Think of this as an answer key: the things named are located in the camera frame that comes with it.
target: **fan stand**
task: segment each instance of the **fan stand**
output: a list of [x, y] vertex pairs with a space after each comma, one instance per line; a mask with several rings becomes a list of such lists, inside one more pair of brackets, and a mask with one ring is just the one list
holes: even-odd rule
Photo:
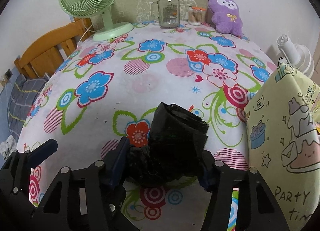
[[101, 41], [109, 40], [112, 38], [116, 38], [120, 35], [130, 32], [134, 28], [134, 26], [128, 22], [113, 24], [110, 8], [107, 8], [102, 13], [102, 19], [103, 19], [104, 28], [97, 31], [94, 34], [93, 40], [95, 42], [101, 42]]

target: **jar handle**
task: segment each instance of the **jar handle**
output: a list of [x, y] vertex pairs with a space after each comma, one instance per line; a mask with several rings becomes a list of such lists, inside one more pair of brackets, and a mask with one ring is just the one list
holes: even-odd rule
[[159, 10], [158, 2], [153, 2], [151, 4], [151, 17], [155, 20], [159, 20], [159, 17], [155, 16], [155, 8]]

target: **white fan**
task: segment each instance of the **white fan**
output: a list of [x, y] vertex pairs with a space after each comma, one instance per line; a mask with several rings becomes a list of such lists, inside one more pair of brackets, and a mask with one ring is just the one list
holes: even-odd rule
[[287, 62], [308, 78], [311, 78], [315, 70], [315, 63], [310, 50], [302, 44], [294, 45], [286, 34], [278, 38], [277, 44]]

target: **white wall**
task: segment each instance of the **white wall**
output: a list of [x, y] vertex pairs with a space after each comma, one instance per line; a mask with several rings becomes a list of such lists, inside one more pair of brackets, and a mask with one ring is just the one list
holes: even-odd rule
[[68, 23], [58, 0], [10, 0], [0, 15], [0, 75], [36, 39]]
[[276, 61], [276, 39], [289, 34], [293, 43], [306, 45], [313, 54], [319, 39], [320, 19], [309, 0], [235, 0], [244, 33]]

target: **glass jar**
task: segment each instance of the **glass jar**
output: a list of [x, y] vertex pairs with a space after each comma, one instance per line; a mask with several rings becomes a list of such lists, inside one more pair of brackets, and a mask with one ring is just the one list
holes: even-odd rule
[[[155, 10], [158, 6], [159, 17]], [[158, 0], [151, 4], [151, 16], [159, 20], [161, 28], [177, 28], [180, 26], [180, 2], [179, 0]]]

